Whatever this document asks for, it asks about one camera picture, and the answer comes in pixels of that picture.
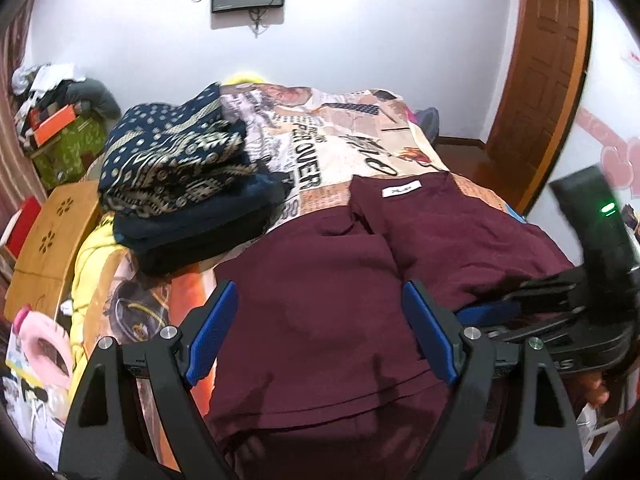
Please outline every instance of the red box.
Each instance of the red box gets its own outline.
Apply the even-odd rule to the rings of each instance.
[[[16,213],[17,219],[10,222],[4,234],[0,237],[0,253],[10,256],[10,260],[17,260],[29,231],[40,214],[42,206],[34,196],[28,197]]]
[[[54,113],[49,119],[44,121],[35,131],[35,139],[38,147],[42,146],[62,128],[68,126],[76,120],[76,113],[72,105],[67,105]]]

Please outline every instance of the striped curtain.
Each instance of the striped curtain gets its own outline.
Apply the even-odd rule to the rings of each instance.
[[[22,154],[14,127],[17,103],[11,90],[11,76],[22,64],[34,0],[27,0],[0,40],[0,233],[22,201],[35,195],[40,202],[46,195],[31,159]],[[0,262],[0,271],[6,263]],[[0,272],[0,312],[8,286],[6,272]]]

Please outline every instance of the folded clothes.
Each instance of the folded clothes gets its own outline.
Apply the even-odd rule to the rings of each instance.
[[[264,170],[189,208],[149,218],[118,214],[115,237],[135,253],[146,253],[211,231],[262,207],[279,205],[290,189],[288,173]]]
[[[138,268],[149,276],[159,276],[226,253],[264,234],[277,209],[268,205],[212,231],[137,253]]]
[[[220,87],[181,106],[129,109],[111,131],[98,184],[103,206],[142,218],[192,206],[256,173],[246,127],[222,117]]]

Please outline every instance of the black folded garment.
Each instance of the black folded garment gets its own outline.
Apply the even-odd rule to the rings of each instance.
[[[281,208],[265,206],[212,231],[136,254],[138,267],[149,276],[157,276],[225,253],[264,234]]]
[[[259,172],[191,207],[149,218],[116,213],[113,232],[119,244],[135,253],[208,233],[261,207],[277,206],[291,191],[289,173]]]

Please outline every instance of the metal screw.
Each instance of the metal screw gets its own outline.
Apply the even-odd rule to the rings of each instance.
[[[467,339],[471,339],[471,341],[475,341],[476,339],[480,339],[482,332],[480,332],[475,326],[468,326],[465,328],[463,332]]]
[[[107,348],[111,348],[112,344],[113,344],[113,338],[109,336],[105,336],[101,338],[100,341],[98,341],[98,346],[103,350],[106,350]]]
[[[539,337],[531,337],[529,338],[529,346],[534,350],[542,350],[544,343]]]
[[[169,326],[165,326],[160,331],[160,337],[162,339],[172,339],[175,337],[177,333],[178,333],[178,329],[173,325],[169,325]]]

